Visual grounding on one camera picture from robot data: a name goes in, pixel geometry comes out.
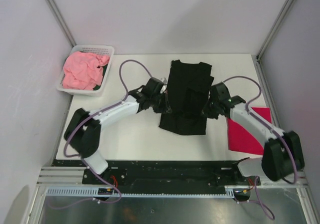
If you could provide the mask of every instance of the robotic arm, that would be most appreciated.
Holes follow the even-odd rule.
[[[108,111],[98,113],[86,122],[76,132],[70,145],[96,173],[101,174],[108,167],[108,163],[98,151],[101,130],[121,118],[150,107],[155,113],[171,112],[166,92],[166,81],[162,82],[151,78],[145,86],[130,91],[126,101]],[[96,112],[99,110],[86,112],[83,109],[78,109],[66,129],[64,138],[67,140],[82,120]],[[235,168],[244,177],[266,175],[272,181],[277,181],[293,173],[288,152],[277,136],[283,137],[288,144],[296,169],[300,170],[305,166],[299,136],[295,132],[286,133],[275,127],[247,107],[246,102],[239,96],[231,97],[223,83],[211,87],[210,97],[202,110],[202,115],[215,119],[219,115],[223,115],[232,119],[243,126],[264,147],[262,158],[248,158],[236,162]]]

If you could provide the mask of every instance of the plastic basket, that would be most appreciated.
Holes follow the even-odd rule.
[[[106,45],[81,44],[81,45],[77,45],[77,46],[73,47],[70,54],[72,54],[76,51],[90,52],[90,53],[95,53],[95,54],[99,54],[99,55],[108,55],[110,57],[109,63],[106,67],[105,74],[103,76],[102,84],[98,90],[66,89],[62,86],[62,82],[65,78],[65,73],[62,70],[62,72],[59,76],[59,79],[55,85],[57,90],[67,92],[71,95],[80,94],[80,95],[87,95],[87,96],[93,96],[93,97],[100,97],[103,93],[105,86],[106,86],[106,82],[107,82],[106,78],[109,73],[110,66],[112,64],[112,59],[113,59],[115,49],[112,46],[106,46]]]

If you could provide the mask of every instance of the black cloth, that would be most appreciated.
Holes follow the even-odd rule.
[[[207,118],[201,116],[213,82],[207,63],[171,62],[167,95],[172,113],[162,114],[159,127],[180,135],[205,135]]]

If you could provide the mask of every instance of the white table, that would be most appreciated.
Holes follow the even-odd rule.
[[[142,62],[156,78],[168,78],[171,61],[180,59],[185,63],[205,62],[212,65],[211,75],[215,78],[213,83],[235,75],[244,75],[258,81],[250,54],[115,55],[102,97],[74,96],[64,130],[77,109],[98,109],[124,96],[118,70],[120,64],[127,59]],[[136,63],[127,63],[122,70],[129,90],[148,81],[149,76]],[[258,93],[257,87],[248,80],[233,79],[226,85],[231,96],[239,95],[246,101]],[[261,96],[252,105],[265,107],[266,103]],[[102,131],[99,150],[107,160],[221,161],[259,157],[228,150],[227,123],[222,116],[218,120],[207,120],[204,136],[180,136],[159,128],[159,122],[160,114],[155,114],[152,109],[120,120]],[[57,160],[67,159],[63,155],[65,143],[61,138]],[[67,153],[76,152],[69,146]]]

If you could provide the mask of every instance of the gray floor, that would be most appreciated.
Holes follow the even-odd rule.
[[[116,204],[86,201],[56,211],[44,207],[41,224],[304,224],[295,189],[260,190],[263,202],[275,214],[270,221],[256,204],[237,205],[232,199],[206,198],[123,198]],[[82,198],[47,197],[61,207]]]

